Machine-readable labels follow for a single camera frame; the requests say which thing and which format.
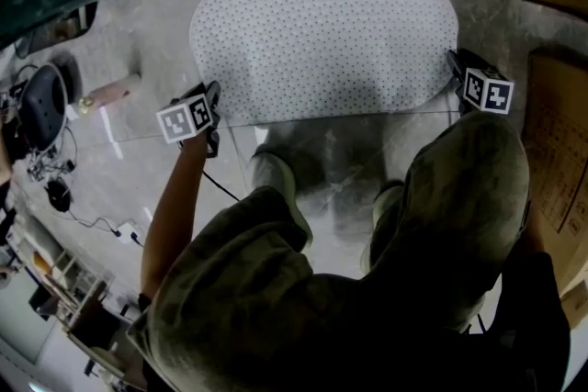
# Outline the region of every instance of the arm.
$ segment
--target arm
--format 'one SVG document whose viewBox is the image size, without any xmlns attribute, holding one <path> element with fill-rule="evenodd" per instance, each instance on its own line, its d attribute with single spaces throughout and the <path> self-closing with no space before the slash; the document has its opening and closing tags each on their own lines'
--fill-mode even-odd
<svg viewBox="0 0 588 392">
<path fill-rule="evenodd" d="M 192 240 L 206 152 L 205 132 L 185 142 L 155 209 L 141 262 L 141 292 L 151 300 L 172 264 Z"/>
</svg>

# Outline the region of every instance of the wall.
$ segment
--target wall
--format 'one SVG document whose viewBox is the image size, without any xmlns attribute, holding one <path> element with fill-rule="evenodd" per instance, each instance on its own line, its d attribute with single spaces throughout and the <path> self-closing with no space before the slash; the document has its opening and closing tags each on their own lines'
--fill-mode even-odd
<svg viewBox="0 0 588 392">
<path fill-rule="evenodd" d="M 104 392 L 102 380 L 84 375 L 88 357 L 71 343 L 57 324 L 43 346 L 36 364 L 29 363 L 0 340 L 0 375 L 14 392 L 31 392 L 35 382 L 46 392 Z"/>
<path fill-rule="evenodd" d="M 33 364 L 55 324 L 55 319 L 43 320 L 28 304 L 37 287 L 22 270 L 0 290 L 0 337 Z"/>
<path fill-rule="evenodd" d="M 584 319 L 578 327 L 571 331 L 570 362 L 568 363 L 564 390 L 578 374 L 578 371 L 582 369 L 584 362 L 588 360 L 586 345 L 588 345 L 588 319 Z"/>
</svg>

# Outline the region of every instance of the shoe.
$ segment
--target shoe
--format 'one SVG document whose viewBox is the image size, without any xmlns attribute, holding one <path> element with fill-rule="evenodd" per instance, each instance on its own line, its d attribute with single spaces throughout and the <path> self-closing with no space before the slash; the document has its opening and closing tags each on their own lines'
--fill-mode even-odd
<svg viewBox="0 0 588 392">
<path fill-rule="evenodd" d="M 302 250 L 308 249 L 312 244 L 312 231 L 296 206 L 296 178 L 290 166 L 269 152 L 260 152 L 254 155 L 249 166 L 252 169 L 250 172 L 251 188 L 271 186 L 284 197 L 294 222 L 306 233 L 307 240 Z"/>
<path fill-rule="evenodd" d="M 392 180 L 388 182 L 379 192 L 379 195 L 376 196 L 374 207 L 371 211 L 374 230 L 378 226 L 379 219 L 396 201 L 398 201 L 398 198 L 402 196 L 402 191 L 404 191 L 404 182 L 402 180 Z M 363 274 L 368 274 L 372 268 L 369 260 L 370 249 L 371 240 L 364 248 L 364 251 L 361 252 L 361 258 L 359 259 L 359 267 Z"/>
</svg>

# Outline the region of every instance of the sleeve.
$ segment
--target sleeve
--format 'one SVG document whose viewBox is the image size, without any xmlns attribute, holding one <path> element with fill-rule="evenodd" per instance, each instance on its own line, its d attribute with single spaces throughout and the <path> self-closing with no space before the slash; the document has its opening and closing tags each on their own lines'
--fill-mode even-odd
<svg viewBox="0 0 588 392">
<path fill-rule="evenodd" d="M 513 351 L 535 377 L 538 392 L 561 390 L 570 355 L 570 327 L 548 254 L 535 253 L 506 264 L 503 292 L 488 334 Z"/>
<path fill-rule="evenodd" d="M 147 310 L 150 305 L 151 300 L 144 294 L 139 294 L 139 309 L 141 312 Z M 144 359 L 142 372 L 145 381 L 147 381 L 147 392 L 174 392 Z"/>
</svg>

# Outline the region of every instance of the small object on floor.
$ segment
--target small object on floor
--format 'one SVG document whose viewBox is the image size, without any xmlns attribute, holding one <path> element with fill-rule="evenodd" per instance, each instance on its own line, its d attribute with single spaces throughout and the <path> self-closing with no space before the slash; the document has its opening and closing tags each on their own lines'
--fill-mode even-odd
<svg viewBox="0 0 588 392">
<path fill-rule="evenodd" d="M 74 170 L 75 170 L 75 163 L 73 163 L 70 159 L 68 159 L 67 162 L 65 162 L 63 164 L 62 172 L 64 174 L 70 174 Z"/>
<path fill-rule="evenodd" d="M 77 104 L 77 112 L 82 115 L 92 113 L 93 111 L 98 110 L 101 106 L 114 103 L 129 95 L 133 90 L 136 90 L 140 84 L 141 76 L 134 73 L 124 79 L 97 88 L 83 98 L 80 98 Z"/>
<path fill-rule="evenodd" d="M 62 178 L 51 179 L 45 186 L 51 205 L 59 212 L 67 212 L 72 204 L 72 194 Z"/>
<path fill-rule="evenodd" d="M 139 243 L 138 231 L 132 226 L 132 224 L 130 224 L 130 222 L 125 222 L 124 224 L 118 226 L 117 233 L 120 234 L 118 235 L 119 241 L 125 245 L 127 243 L 131 243 L 132 241 L 141 245 Z"/>
</svg>

